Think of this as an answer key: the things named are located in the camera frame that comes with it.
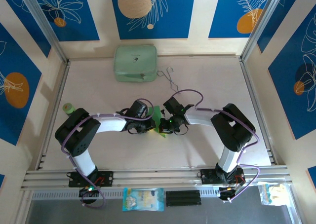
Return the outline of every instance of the gray floor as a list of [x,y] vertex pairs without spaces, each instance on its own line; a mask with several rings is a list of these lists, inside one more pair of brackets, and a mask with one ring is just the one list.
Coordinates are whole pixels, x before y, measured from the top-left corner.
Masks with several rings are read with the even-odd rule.
[[107,201],[91,210],[78,200],[32,201],[28,224],[289,224],[286,206],[265,206],[257,187],[250,187],[232,204],[204,198],[201,206],[165,207],[164,212],[123,212],[122,200]]

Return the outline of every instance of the green lunch box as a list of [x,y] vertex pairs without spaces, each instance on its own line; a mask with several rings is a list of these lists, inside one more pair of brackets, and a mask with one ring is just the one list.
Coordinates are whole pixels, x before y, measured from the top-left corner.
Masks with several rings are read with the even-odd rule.
[[153,45],[121,45],[114,57],[114,73],[120,82],[150,82],[157,77],[157,50]]

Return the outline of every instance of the wooden board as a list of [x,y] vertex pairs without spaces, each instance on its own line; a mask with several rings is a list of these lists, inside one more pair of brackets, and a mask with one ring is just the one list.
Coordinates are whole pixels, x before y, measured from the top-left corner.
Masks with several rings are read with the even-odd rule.
[[[201,107],[220,109],[227,103],[236,104],[254,124],[261,139],[241,161],[271,164],[237,57],[159,57],[158,69],[167,67],[174,69],[172,79],[179,89],[195,89],[204,94]],[[90,114],[113,113],[130,107],[138,98],[147,98],[162,107],[172,94],[164,77],[146,83],[117,82],[112,58],[72,62],[43,169],[72,168],[54,138],[56,129],[68,118],[62,111],[63,104],[70,102]],[[200,100],[199,94],[193,92],[183,92],[176,98],[183,105]],[[186,135],[166,138],[154,131],[144,135],[100,133],[94,137],[89,151],[100,169],[146,169],[215,166],[223,148],[213,127],[191,125]]]

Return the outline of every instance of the snack bag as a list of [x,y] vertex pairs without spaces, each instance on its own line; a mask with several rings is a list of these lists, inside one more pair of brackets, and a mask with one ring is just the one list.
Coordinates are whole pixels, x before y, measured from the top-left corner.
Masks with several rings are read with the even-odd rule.
[[123,211],[164,210],[162,188],[125,188],[123,192]]
[[286,186],[267,182],[258,182],[261,203],[263,205],[281,206],[289,204]]

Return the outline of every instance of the red wire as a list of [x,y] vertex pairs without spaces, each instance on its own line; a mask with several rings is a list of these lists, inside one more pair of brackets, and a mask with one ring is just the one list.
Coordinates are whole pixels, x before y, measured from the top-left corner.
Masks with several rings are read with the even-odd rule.
[[245,182],[245,179],[244,179],[243,177],[241,177],[240,175],[236,175],[235,178],[236,178],[236,177],[240,177],[240,178],[242,179],[242,181]]
[[104,181],[104,177],[99,177],[99,178],[97,178],[97,180],[94,182],[94,184],[96,184],[99,180],[101,180],[102,179],[102,181],[100,182],[100,184]]

